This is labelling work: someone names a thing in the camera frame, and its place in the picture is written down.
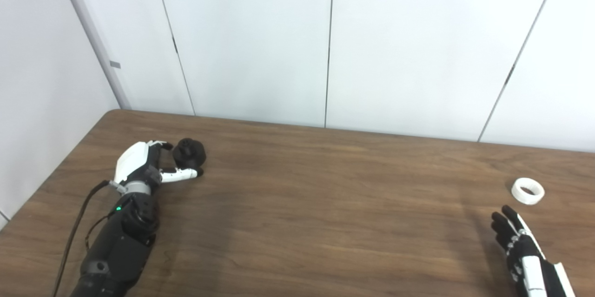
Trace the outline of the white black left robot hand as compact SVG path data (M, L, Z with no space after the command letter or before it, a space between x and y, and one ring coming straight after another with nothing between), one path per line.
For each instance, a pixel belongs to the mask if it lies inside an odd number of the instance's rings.
M174 168L160 166L163 151L170 153ZM204 145L192 138L184 138L176 146L161 140L137 142L119 157L110 186L121 196L133 193L152 195L164 183L202 176L206 158Z

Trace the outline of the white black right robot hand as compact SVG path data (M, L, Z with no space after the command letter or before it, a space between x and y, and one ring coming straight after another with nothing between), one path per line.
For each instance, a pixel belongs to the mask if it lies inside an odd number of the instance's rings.
M521 215L508 205L491 215L495 240L505 253L519 297L574 297L562 263L551 263Z

